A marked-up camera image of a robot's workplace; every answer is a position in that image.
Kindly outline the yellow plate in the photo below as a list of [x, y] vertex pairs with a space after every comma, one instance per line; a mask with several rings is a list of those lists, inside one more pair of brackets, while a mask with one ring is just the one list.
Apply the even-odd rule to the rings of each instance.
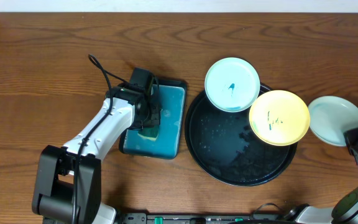
[[298, 142], [310, 126], [310, 112], [296, 94], [273, 90], [260, 95], [250, 107], [250, 126], [267, 144], [288, 146]]

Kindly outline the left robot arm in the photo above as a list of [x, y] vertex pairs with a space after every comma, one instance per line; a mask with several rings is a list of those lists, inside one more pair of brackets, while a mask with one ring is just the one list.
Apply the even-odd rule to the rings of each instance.
[[128, 129], [160, 123], [160, 90], [115, 87], [86, 127], [62, 147], [48, 145], [39, 158], [32, 211], [60, 223], [113, 223], [116, 209], [101, 201], [101, 165]]

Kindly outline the light blue plate bottom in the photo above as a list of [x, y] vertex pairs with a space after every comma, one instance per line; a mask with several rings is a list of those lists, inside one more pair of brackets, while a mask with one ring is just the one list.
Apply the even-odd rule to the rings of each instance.
[[309, 105], [310, 129], [325, 143], [346, 146], [344, 133], [358, 128], [358, 107], [337, 96], [322, 96]]

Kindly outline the green yellow sponge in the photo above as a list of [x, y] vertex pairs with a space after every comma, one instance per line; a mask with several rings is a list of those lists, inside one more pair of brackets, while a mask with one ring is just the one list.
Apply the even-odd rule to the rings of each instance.
[[156, 141], [159, 134], [159, 127], [154, 126], [151, 128], [143, 128], [138, 131], [138, 135], [142, 139], [150, 140], [150, 141]]

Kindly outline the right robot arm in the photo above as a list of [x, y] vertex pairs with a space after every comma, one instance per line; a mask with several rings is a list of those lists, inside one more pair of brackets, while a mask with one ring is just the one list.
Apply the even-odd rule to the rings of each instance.
[[[354, 156], [358, 165], [358, 128], [346, 131], [344, 139], [349, 154]], [[303, 204], [290, 210], [283, 219], [294, 223], [358, 224], [358, 187], [338, 201], [333, 208], [316, 208]]]

